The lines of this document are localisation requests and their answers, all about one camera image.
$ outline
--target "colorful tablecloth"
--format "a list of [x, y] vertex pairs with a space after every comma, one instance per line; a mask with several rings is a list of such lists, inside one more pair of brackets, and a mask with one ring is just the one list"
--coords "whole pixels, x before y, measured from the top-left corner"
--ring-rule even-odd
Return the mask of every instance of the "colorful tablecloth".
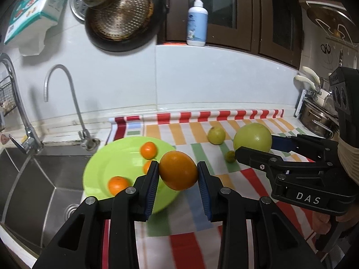
[[[128, 136], [149, 136], [170, 143], [189, 155], [196, 163], [205, 161], [209, 172], [219, 177], [224, 186], [243, 197], [259, 199], [269, 196], [271, 187], [264, 172], [240, 163], [227, 163], [224, 154], [233, 150], [236, 131], [250, 122], [268, 127], [273, 135], [310, 134], [293, 117], [294, 110], [222, 110], [146, 114], [110, 119], [112, 128], [107, 142]], [[226, 131], [225, 142], [210, 144], [207, 132], [213, 126]], [[288, 161], [308, 161], [295, 153], [271, 151]], [[276, 204], [308, 238], [312, 235], [312, 212], [287, 203]], [[253, 240], [250, 221], [248, 243], [250, 268], [253, 264]], [[198, 185], [180, 192], [166, 209], [154, 214], [148, 222], [136, 222], [136, 240], [141, 269], [215, 269], [218, 266], [221, 223], [211, 223], [204, 214]], [[103, 269], [108, 268], [108, 235], [103, 244]]]

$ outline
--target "wire basket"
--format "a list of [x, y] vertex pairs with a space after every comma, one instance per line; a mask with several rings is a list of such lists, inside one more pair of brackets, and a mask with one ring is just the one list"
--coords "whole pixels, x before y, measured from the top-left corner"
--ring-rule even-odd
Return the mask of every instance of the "wire basket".
[[13, 84], [9, 76], [0, 81], [0, 106], [4, 110], [4, 116], [16, 107]]

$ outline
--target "yellow-green fruit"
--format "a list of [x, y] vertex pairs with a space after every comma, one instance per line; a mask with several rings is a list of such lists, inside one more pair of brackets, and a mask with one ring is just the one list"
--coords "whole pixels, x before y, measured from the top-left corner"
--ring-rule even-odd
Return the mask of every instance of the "yellow-green fruit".
[[236, 153], [235, 153], [235, 151], [228, 151], [224, 155], [224, 159], [226, 160], [227, 163], [234, 163], [236, 161]]
[[233, 139], [235, 151], [242, 146], [267, 153], [272, 146], [272, 135], [268, 128], [260, 123], [246, 124], [238, 129]]
[[220, 127], [212, 127], [207, 134], [211, 144], [222, 144], [225, 140], [225, 131]]

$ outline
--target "bottle label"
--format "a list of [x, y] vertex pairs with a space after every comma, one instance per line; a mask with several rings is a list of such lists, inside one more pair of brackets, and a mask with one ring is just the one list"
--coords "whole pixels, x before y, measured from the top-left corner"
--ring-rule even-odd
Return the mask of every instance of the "bottle label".
[[206, 41], [208, 15], [204, 13], [188, 13], [187, 40]]

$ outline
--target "beige tape wrap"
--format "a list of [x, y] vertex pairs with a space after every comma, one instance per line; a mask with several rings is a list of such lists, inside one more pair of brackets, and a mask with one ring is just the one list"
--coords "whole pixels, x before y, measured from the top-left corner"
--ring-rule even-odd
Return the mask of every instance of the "beige tape wrap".
[[349, 177], [359, 185], [359, 148], [354, 148], [339, 137], [339, 160]]

